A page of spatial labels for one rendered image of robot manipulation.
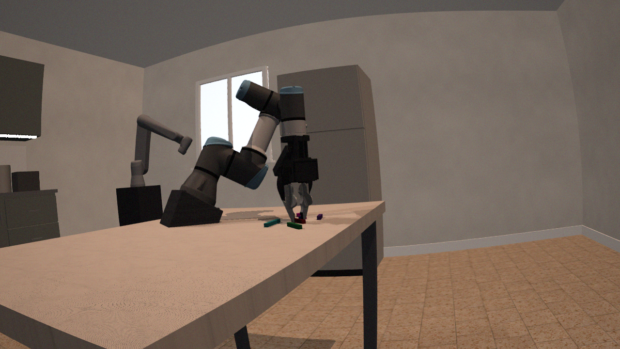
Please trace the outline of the green rod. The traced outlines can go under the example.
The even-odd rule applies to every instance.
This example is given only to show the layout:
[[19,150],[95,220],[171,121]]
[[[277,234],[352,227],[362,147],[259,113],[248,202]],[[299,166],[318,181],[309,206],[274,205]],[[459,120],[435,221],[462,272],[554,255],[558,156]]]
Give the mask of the green rod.
[[288,222],[287,223],[287,227],[296,228],[296,229],[303,229],[303,225],[297,224],[297,223],[293,223],[293,222]]

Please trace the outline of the turquoise rod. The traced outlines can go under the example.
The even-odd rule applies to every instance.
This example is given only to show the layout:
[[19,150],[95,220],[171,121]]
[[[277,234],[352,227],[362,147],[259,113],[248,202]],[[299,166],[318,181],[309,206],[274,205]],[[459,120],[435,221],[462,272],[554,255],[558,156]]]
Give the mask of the turquoise rod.
[[276,219],[276,220],[272,220],[272,221],[266,222],[266,223],[264,223],[264,227],[271,227],[271,226],[273,226],[273,225],[275,225],[277,223],[280,223],[280,219]]

